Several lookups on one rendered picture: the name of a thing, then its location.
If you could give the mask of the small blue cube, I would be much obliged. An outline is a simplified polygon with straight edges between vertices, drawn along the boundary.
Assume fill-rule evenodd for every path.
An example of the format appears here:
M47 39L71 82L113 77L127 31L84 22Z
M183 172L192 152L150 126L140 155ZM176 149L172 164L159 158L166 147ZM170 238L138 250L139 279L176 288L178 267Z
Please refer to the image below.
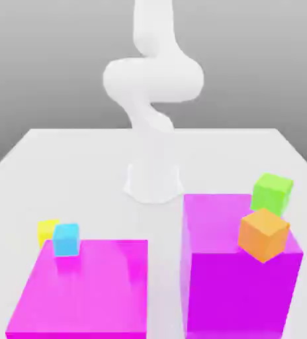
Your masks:
M55 257L78 256L80 248L79 225L57 224L52 237Z

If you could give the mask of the small green cube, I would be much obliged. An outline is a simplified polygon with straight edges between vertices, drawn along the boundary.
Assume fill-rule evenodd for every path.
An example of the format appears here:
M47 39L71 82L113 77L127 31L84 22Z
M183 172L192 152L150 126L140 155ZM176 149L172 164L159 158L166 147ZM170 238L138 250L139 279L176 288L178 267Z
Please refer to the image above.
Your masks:
M251 210L267 209L281 217L293 188L293 180L279 175L264 173L253 186Z

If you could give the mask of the small yellow cube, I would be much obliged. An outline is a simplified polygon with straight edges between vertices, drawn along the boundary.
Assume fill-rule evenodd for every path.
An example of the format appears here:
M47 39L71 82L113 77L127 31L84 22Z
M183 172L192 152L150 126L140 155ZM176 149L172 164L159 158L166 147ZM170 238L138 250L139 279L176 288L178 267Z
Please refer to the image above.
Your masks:
M43 220L38 222L37 237L40 249L42 249L45 241L51 240L54 229L60 221L58 219Z

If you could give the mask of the small orange cube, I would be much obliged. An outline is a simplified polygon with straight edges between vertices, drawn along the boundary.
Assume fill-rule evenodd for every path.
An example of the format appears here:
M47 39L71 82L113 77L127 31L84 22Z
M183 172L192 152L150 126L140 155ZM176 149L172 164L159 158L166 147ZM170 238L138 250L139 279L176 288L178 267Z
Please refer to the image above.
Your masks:
M261 263L285 250L290 223L267 209L259 209L240 221L238 246Z

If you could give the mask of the large magenta box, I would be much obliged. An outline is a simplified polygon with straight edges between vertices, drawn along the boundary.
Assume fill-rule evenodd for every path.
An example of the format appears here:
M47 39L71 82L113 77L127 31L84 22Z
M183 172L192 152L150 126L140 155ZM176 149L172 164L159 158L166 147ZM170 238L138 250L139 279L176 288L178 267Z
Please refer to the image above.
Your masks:
M7 339L147 339L148 241L82 240L55 257L45 241Z

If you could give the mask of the large purple box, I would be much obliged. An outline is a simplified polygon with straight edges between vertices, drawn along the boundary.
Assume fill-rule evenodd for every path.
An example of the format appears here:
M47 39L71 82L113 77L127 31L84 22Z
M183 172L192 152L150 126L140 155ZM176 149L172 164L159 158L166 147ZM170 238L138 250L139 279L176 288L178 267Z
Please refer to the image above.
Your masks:
M303 257L293 234L261 263L238 246L249 194L186 194L180 261L185 339L281 339Z

